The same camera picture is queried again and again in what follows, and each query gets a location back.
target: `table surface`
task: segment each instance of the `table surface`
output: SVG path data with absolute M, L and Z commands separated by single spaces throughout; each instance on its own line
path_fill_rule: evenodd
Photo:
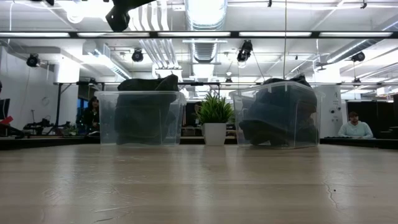
M 397 151 L 329 145 L 0 151 L 0 220 L 396 223 L 397 161 Z

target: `light blue shirt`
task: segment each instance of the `light blue shirt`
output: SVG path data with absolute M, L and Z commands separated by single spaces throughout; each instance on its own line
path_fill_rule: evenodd
M 348 121 L 348 123 L 342 125 L 338 131 L 338 135 L 339 137 L 362 137 L 364 139 L 373 138 L 373 133 L 369 125 L 360 121 L 358 121 L 357 125 L 353 125 Z

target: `clear plastic bin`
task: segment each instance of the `clear plastic bin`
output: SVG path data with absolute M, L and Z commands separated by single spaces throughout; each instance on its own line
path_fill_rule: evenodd
M 174 146 L 180 144 L 183 93 L 176 91 L 101 91 L 101 144 Z
M 297 82 L 276 82 L 229 94 L 239 145 L 273 148 L 319 143 L 321 93 Z

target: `white pot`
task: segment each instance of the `white pot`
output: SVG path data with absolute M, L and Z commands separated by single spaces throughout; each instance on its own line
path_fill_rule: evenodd
M 203 125 L 207 146 L 223 146 L 226 136 L 226 123 L 206 123 Z

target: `woman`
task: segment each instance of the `woman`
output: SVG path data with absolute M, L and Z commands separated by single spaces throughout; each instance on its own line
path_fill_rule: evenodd
M 88 131 L 97 131 L 100 128 L 100 104 L 95 96 L 88 102 L 88 108 L 83 113 L 83 124 Z

